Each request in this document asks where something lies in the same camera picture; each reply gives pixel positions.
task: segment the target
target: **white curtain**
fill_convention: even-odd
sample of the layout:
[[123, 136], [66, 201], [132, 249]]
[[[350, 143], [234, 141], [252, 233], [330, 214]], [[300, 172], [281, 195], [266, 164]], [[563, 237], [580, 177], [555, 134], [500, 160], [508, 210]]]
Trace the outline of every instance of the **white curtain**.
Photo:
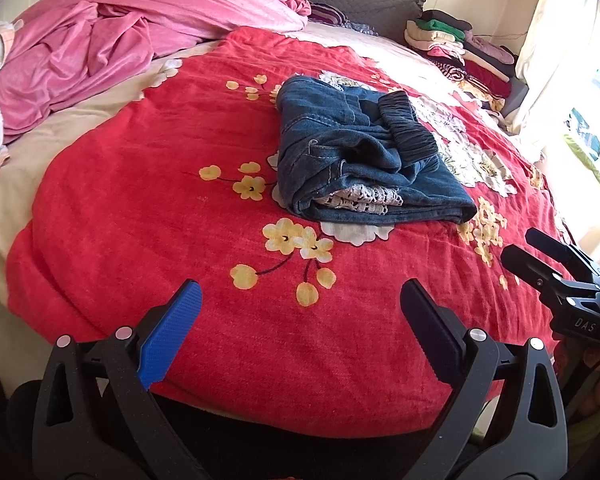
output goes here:
[[571, 96], [580, 82], [595, 74], [599, 23], [600, 0], [538, 2], [516, 66], [529, 92], [521, 107], [507, 117], [531, 161], [539, 160], [548, 136], [568, 117]]

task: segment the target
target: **bed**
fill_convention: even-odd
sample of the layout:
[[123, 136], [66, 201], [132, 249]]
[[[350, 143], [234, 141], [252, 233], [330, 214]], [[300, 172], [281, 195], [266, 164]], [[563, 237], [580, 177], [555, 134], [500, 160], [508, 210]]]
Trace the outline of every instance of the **bed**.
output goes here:
[[[193, 273], [209, 290], [208, 316], [196, 325], [157, 391], [205, 409], [320, 436], [419, 430], [440, 410], [448, 389], [433, 377], [397, 305], [399, 285], [410, 277], [418, 277], [467, 325], [516, 343], [540, 336], [551, 346], [548, 310], [498, 261], [503, 244], [524, 245], [528, 227], [560, 235], [543, 177], [475, 102], [432, 64], [392, 41], [402, 37], [404, 23], [397, 16], [413, 16], [423, 0], [323, 1], [385, 37], [315, 23], [284, 36], [239, 28], [221, 43], [169, 56], [183, 60], [182, 66], [167, 58], [155, 60], [147, 73], [52, 114], [15, 142], [11, 160], [0, 170], [0, 304], [8, 304], [48, 341], [65, 332], [89, 339], [135, 322]], [[272, 49], [278, 49], [279, 60], [269, 55]], [[274, 186], [274, 104], [279, 85], [294, 73], [336, 87], [405, 90], [420, 121], [436, 133], [443, 160], [474, 199], [476, 217], [460, 225], [296, 223], [280, 207]], [[204, 88], [209, 100], [185, 88]], [[126, 140], [119, 144], [121, 136], [112, 132], [134, 132], [138, 145], [152, 144], [135, 118], [146, 114], [154, 124], [153, 114], [170, 109], [179, 94], [182, 106], [168, 112], [174, 128], [180, 127], [176, 119], [182, 120], [182, 107], [191, 106], [186, 108], [190, 117], [202, 116], [210, 106], [225, 114], [231, 107], [245, 114], [253, 109], [251, 119], [258, 127], [244, 126], [249, 121], [241, 127], [251, 128], [252, 136], [262, 132], [262, 138], [253, 144], [242, 144], [238, 137], [225, 144], [213, 140], [218, 160], [225, 163], [208, 150], [204, 155], [194, 150], [185, 164], [176, 156], [186, 151], [180, 141], [158, 135], [156, 146], [167, 149], [171, 160], [164, 169], [175, 179], [167, 185], [160, 177], [165, 171], [155, 173], [153, 164], [146, 168], [149, 180], [143, 181], [146, 175], [123, 163], [112, 163], [113, 173], [93, 173], [93, 164], [84, 162], [106, 168], [105, 152], [133, 159], [139, 152]], [[197, 139], [201, 146], [211, 142]], [[160, 205], [147, 208], [147, 202], [141, 206], [129, 200], [128, 207], [120, 206], [126, 198], [113, 174], [132, 186], [127, 196], [151, 189], [152, 200], [161, 197]], [[186, 181], [179, 181], [181, 174]], [[188, 205], [183, 206], [186, 213], [170, 209], [186, 202], [173, 192], [182, 186], [201, 207], [216, 198], [221, 202], [203, 216]], [[93, 224], [95, 210], [88, 207], [99, 200], [92, 187], [106, 195], [99, 210], [110, 219], [105, 233], [103, 224]], [[225, 224], [227, 213], [242, 216], [242, 224]], [[138, 233], [157, 225], [162, 227], [154, 236], [144, 233], [142, 243], [136, 243]], [[304, 248], [281, 245], [288, 229], [301, 230]], [[205, 232], [208, 237], [198, 237]], [[227, 242], [209, 245], [210, 238]], [[40, 240], [48, 245], [32, 252]], [[138, 258], [120, 261], [114, 250], [93, 260], [92, 248], [116, 244], [133, 247], [123, 253]], [[161, 249], [165, 246], [167, 253]], [[187, 250], [178, 252], [176, 246]], [[237, 251], [238, 246], [245, 250]], [[84, 263], [78, 265], [81, 258]], [[193, 260], [205, 272], [184, 264]], [[367, 281], [370, 276], [375, 279]], [[0, 354], [10, 352], [17, 360], [17, 345], [14, 350], [12, 343], [4, 343], [16, 340], [27, 342], [22, 346], [35, 356], [24, 377], [8, 366], [0, 370], [12, 389], [35, 376], [34, 370], [42, 373], [49, 344], [22, 323], [2, 326], [8, 333], [0, 334]]]

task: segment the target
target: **red blanket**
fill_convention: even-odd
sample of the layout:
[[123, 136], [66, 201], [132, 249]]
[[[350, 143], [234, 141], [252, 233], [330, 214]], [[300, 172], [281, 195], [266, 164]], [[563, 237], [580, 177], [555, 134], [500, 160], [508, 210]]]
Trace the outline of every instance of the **red blanket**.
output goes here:
[[349, 228], [280, 208], [273, 103], [295, 73], [352, 83], [323, 70], [396, 86], [349, 48], [245, 27], [65, 149], [11, 249], [10, 309], [49, 341], [89, 340], [196, 279], [202, 314], [156, 391], [323, 436], [417, 430], [445, 402], [400, 312], [408, 278], [467, 326], [552, 348], [549, 311], [498, 260], [530, 226], [558, 235], [549, 193], [467, 109], [449, 120], [500, 156], [517, 191], [468, 188], [472, 222]]

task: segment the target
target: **dark blue gripper pad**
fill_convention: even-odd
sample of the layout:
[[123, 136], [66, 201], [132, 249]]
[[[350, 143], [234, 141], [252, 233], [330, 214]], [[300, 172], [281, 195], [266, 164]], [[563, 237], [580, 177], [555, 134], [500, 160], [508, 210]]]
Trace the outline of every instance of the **dark blue gripper pad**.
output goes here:
[[138, 377], [145, 389], [164, 379], [202, 308], [200, 286], [187, 280], [140, 349]]
[[466, 328], [456, 314], [437, 306], [416, 279], [402, 286], [400, 307], [438, 380], [451, 387], [460, 385]]

